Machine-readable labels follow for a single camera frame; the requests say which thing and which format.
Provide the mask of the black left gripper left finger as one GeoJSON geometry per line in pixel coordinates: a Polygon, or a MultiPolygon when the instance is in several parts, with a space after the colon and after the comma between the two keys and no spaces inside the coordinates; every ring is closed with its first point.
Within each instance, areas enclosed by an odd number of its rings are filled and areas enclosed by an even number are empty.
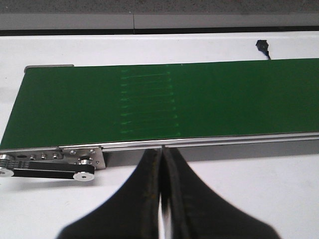
{"type": "Polygon", "coordinates": [[[66,226],[60,239],[157,239],[161,150],[145,150],[134,172],[104,204],[66,226]]]}

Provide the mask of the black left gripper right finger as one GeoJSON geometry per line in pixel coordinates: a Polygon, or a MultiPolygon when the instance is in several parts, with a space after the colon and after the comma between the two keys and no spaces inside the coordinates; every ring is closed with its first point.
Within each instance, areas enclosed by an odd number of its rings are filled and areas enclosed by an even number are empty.
{"type": "Polygon", "coordinates": [[[277,239],[268,224],[211,190],[176,148],[162,148],[162,211],[173,239],[277,239]]]}

